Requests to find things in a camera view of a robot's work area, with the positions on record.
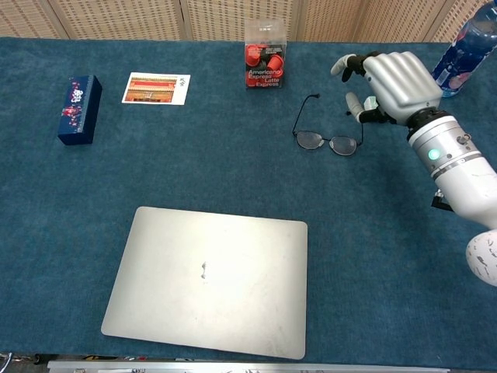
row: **green indicator light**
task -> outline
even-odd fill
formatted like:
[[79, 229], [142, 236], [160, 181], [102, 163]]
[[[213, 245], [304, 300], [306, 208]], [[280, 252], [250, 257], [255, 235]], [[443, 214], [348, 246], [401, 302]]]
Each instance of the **green indicator light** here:
[[428, 158], [430, 158], [432, 161], [437, 160], [440, 158], [440, 150], [438, 149], [432, 149], [428, 152]]

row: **blue box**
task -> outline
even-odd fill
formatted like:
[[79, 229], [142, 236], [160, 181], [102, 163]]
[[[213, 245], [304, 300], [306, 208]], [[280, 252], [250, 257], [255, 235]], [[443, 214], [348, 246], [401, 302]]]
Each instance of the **blue box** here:
[[99, 113], [102, 86], [94, 75], [71, 78], [59, 123], [58, 137], [66, 145], [91, 144]]

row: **table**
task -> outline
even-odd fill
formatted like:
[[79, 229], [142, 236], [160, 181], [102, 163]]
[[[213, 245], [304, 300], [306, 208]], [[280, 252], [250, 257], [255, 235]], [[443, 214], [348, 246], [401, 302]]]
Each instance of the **table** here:
[[[103, 336], [134, 212], [141, 205], [308, 223], [303, 362], [497, 369], [497, 288], [469, 270], [486, 228], [430, 207], [436, 186], [407, 130], [368, 124], [352, 157], [299, 148], [301, 129], [360, 136], [332, 78], [337, 58], [412, 51], [429, 67], [446, 44], [290, 43], [282, 89], [246, 90], [243, 44], [0, 39], [0, 350], [224, 361], [266, 357]], [[490, 57], [453, 113], [497, 165]], [[124, 105], [131, 71], [191, 74], [185, 106]], [[92, 145], [64, 146], [71, 75], [103, 94]]]

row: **glasses lens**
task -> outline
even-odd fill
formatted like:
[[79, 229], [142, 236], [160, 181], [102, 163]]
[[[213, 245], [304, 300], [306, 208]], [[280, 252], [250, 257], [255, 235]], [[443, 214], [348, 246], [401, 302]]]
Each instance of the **glasses lens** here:
[[297, 132], [297, 143], [304, 149], [317, 149], [325, 143], [320, 134], [309, 131]]
[[356, 152], [357, 142], [346, 136], [335, 136], [329, 142], [329, 146], [338, 155], [352, 155]]

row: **laptop lid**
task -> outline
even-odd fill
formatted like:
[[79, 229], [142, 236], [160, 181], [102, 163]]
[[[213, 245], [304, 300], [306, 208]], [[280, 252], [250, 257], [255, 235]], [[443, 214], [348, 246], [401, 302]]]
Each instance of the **laptop lid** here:
[[139, 207], [102, 333], [301, 359], [302, 221]]

